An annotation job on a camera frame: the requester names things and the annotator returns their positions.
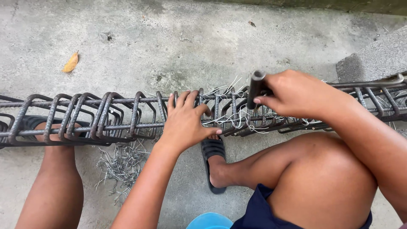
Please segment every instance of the leg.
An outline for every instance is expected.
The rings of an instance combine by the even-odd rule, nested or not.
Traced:
[[[306,229],[361,227],[377,189],[334,133],[304,134],[236,163],[209,159],[213,185],[274,188],[267,199],[274,215]]]
[[[39,124],[36,129],[43,129],[44,126],[45,123]],[[55,135],[50,136],[51,140],[58,140]],[[74,147],[46,146],[44,159],[16,228],[77,228],[82,206],[83,185],[75,165]]]

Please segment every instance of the navy blue shorts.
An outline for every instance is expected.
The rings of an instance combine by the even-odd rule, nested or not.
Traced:
[[[303,229],[293,223],[281,220],[273,215],[266,199],[273,193],[273,189],[258,184],[250,198],[246,214],[236,220],[230,229]],[[360,229],[368,229],[372,224],[372,212],[366,223]]]

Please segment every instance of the left hand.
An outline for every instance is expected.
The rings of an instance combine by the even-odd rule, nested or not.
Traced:
[[[159,142],[166,145],[167,148],[175,149],[180,154],[208,136],[222,133],[220,128],[202,126],[201,115],[205,113],[210,116],[211,111],[206,104],[194,108],[197,95],[197,90],[182,92],[175,107],[173,94],[170,94],[168,100],[167,122]]]

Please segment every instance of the blue bucket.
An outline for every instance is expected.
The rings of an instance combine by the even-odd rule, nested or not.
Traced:
[[[213,212],[196,217],[186,229],[229,229],[233,225],[227,217]]]

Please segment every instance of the hand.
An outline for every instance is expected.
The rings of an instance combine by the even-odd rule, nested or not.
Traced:
[[[356,101],[347,93],[294,70],[266,75],[264,81],[274,96],[259,96],[254,102],[266,105],[282,116],[325,121]]]
[[[164,125],[164,132],[159,141],[175,148],[179,153],[182,153],[210,135],[222,133],[222,130],[219,128],[202,126],[201,115],[205,113],[210,116],[211,111],[206,104],[201,104],[194,108],[197,95],[197,90],[182,92],[178,97],[176,107],[174,107],[173,94],[170,94],[168,100],[167,122]]]

